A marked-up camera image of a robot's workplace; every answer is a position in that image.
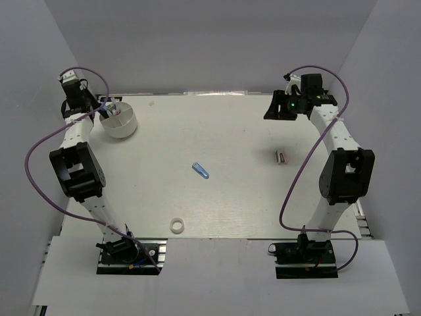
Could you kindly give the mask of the pink cap black highlighter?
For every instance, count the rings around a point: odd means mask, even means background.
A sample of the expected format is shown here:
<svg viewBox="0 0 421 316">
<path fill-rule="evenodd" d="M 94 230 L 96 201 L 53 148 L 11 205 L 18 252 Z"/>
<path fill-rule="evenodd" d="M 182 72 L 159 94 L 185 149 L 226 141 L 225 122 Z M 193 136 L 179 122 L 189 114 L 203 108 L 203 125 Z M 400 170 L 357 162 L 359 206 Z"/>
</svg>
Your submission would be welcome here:
<svg viewBox="0 0 421 316">
<path fill-rule="evenodd" d="M 104 118 L 107 119 L 112 116 L 112 111 L 108 107 L 102 107 L 99 109 L 99 114 Z"/>
</svg>

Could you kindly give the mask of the pink white eraser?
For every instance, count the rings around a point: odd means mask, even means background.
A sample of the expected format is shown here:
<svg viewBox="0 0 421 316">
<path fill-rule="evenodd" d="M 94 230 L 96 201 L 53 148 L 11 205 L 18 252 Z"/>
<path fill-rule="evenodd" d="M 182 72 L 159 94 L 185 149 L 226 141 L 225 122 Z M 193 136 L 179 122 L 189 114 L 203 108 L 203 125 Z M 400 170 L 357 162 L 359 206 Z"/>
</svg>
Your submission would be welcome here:
<svg viewBox="0 0 421 316">
<path fill-rule="evenodd" d="M 276 161 L 277 161 L 277 164 L 279 165 L 285 165 L 289 163 L 289 158 L 285 150 L 283 149 L 276 150 Z"/>
</svg>

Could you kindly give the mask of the clear tape roll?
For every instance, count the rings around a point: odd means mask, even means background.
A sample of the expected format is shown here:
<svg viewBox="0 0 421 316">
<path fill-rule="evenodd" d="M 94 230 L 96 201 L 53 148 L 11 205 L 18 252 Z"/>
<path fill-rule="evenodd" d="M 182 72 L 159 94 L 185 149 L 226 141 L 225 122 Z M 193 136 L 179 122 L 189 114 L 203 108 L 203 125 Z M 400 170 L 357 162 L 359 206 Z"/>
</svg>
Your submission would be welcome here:
<svg viewBox="0 0 421 316">
<path fill-rule="evenodd" d="M 185 229 L 184 221 L 181 218 L 173 218 L 170 221 L 170 230 L 173 234 L 181 234 Z"/>
</svg>

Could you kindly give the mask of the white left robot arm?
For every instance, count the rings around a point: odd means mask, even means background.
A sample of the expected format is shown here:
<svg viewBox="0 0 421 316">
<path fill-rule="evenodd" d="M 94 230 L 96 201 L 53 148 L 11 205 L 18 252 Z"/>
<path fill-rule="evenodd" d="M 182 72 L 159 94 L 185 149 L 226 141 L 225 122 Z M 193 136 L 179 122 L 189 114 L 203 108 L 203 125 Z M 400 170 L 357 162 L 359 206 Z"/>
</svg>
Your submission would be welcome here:
<svg viewBox="0 0 421 316">
<path fill-rule="evenodd" d="M 131 263 L 139 255 L 139 246 L 105 197 L 105 174 L 89 146 L 95 118 L 91 111 L 99 104 L 83 82 L 72 71 L 60 78 L 66 95 L 61 111 L 65 123 L 71 126 L 60 148 L 52 151 L 49 159 L 64 194 L 83 206 L 89 213 L 88 219 L 98 224 L 104 240 L 99 247 L 116 249 L 123 262 Z"/>
</svg>

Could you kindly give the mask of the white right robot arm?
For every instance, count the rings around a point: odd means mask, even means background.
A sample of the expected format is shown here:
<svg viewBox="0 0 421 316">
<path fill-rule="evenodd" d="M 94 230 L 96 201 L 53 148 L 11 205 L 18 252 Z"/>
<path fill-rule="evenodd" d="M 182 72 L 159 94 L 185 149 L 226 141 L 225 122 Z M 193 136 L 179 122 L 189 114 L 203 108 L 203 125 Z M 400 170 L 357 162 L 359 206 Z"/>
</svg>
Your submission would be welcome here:
<svg viewBox="0 0 421 316">
<path fill-rule="evenodd" d="M 368 192 L 375 155 L 351 136 L 341 118 L 335 97 L 323 88 L 321 74 L 286 74 L 287 87 L 273 93 L 266 120 L 296 120 L 305 115 L 319 131 L 328 159 L 319 177 L 320 201 L 310 221 L 300 230 L 308 240 L 297 246 L 307 263 L 321 254 L 345 210 Z"/>
</svg>

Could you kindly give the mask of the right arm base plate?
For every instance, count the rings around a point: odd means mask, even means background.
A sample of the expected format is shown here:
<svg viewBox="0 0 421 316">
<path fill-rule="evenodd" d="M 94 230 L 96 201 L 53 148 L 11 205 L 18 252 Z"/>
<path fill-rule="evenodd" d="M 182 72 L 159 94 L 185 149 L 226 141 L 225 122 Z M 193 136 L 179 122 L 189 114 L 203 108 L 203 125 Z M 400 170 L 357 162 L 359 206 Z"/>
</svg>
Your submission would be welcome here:
<svg viewBox="0 0 421 316">
<path fill-rule="evenodd" d="M 330 240 L 309 241 L 305 234 L 294 242 L 272 243 L 268 253 L 275 260 L 278 280 L 337 278 L 334 249 Z"/>
</svg>

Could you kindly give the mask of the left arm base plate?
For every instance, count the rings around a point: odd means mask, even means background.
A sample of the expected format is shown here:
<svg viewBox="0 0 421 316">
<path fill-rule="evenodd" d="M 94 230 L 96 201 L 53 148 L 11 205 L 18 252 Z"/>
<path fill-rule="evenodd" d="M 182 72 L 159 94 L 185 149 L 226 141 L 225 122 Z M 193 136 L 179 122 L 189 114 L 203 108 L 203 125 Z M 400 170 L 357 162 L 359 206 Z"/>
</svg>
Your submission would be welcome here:
<svg viewBox="0 0 421 316">
<path fill-rule="evenodd" d="M 167 240 L 140 240 L 145 247 L 135 245 L 129 248 L 123 241 L 116 243 L 117 249 L 111 248 L 105 242 L 97 243 L 100 255 L 97 263 L 97 275 L 154 275 L 160 272 L 152 263 L 152 257 L 159 269 L 163 268 Z"/>
</svg>

